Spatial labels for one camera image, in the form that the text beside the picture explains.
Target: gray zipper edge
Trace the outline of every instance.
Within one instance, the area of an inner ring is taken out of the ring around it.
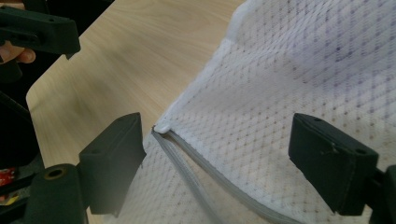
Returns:
[[[237,198],[242,204],[244,204],[251,211],[257,215],[268,219],[269,221],[279,224],[302,224],[302,222],[295,220],[290,217],[286,217],[262,203],[257,202],[244,191],[238,188],[234,183],[228,180],[221,172],[216,169],[212,164],[209,163],[201,154],[197,152],[189,143],[184,141],[179,135],[172,130],[166,133],[167,136],[175,140],[180,148],[182,148],[199,166],[201,166],[213,179],[215,179],[224,189],[226,189],[231,195]]]
[[[194,171],[190,168],[183,156],[180,155],[177,149],[168,140],[164,139],[159,133],[151,131],[151,134],[160,144],[160,147],[166,153],[171,162],[175,165],[177,172],[182,176],[187,186],[191,190],[194,198],[198,204],[204,209],[205,213],[212,220],[213,223],[225,223],[215,212],[214,204],[207,195],[205,188],[201,185],[199,179],[196,177]]]

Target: black clamp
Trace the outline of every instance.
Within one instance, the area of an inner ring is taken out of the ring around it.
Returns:
[[[24,223],[32,224],[86,224],[87,207],[93,214],[117,216],[146,157],[142,140],[140,114],[116,119],[79,153],[77,166],[55,165],[0,187],[3,195],[32,184],[28,199],[0,208],[0,220],[24,217]]]
[[[295,114],[289,156],[333,212],[370,223],[396,223],[396,165],[383,173],[378,153],[322,119]]]
[[[79,52],[77,26],[74,21],[48,15],[45,0],[24,0],[25,8],[0,7],[0,45],[12,45],[55,54]],[[0,83],[19,80],[21,69],[16,60],[0,65]]]

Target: mounting hole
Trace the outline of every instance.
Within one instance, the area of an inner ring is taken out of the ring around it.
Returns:
[[[361,155],[365,155],[365,154],[367,153],[365,150],[360,149],[360,148],[356,148],[355,151],[356,151],[357,153],[361,154]]]
[[[50,170],[50,171],[46,172],[46,174],[44,175],[44,178],[47,180],[54,180],[54,179],[64,176],[65,174],[66,174],[66,169],[61,167],[61,168],[56,168],[54,170]]]

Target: hand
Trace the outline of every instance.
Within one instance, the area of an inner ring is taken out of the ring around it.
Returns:
[[[0,0],[1,6],[24,9],[21,0]],[[12,46],[9,41],[6,41],[3,46],[0,46],[0,56],[0,64],[7,63],[13,59],[17,59],[20,63],[32,63],[35,60],[35,52],[32,49]]]

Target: white mesh fabric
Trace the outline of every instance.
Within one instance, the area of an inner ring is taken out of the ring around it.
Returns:
[[[181,149],[180,154],[195,172],[200,183],[205,188],[207,195],[214,204],[214,211],[221,218],[223,223],[227,224],[269,224],[270,222],[259,217],[254,212],[247,209],[233,195],[225,191],[209,174],[207,174],[199,165],[197,165]]]
[[[376,150],[380,169],[396,163],[395,11],[396,1],[249,0],[158,125],[170,125],[238,188],[285,216],[304,223],[367,223],[370,209],[362,217],[334,215],[292,164],[290,128],[294,113],[312,115]],[[155,184],[163,193],[175,189],[176,183],[155,177],[170,171],[155,167],[161,172],[139,170],[146,175],[134,180],[132,192]],[[164,209],[148,203],[152,197],[133,195],[127,202],[149,204],[150,211],[134,218]],[[130,218],[122,220],[134,220],[132,210],[125,204],[121,218]]]

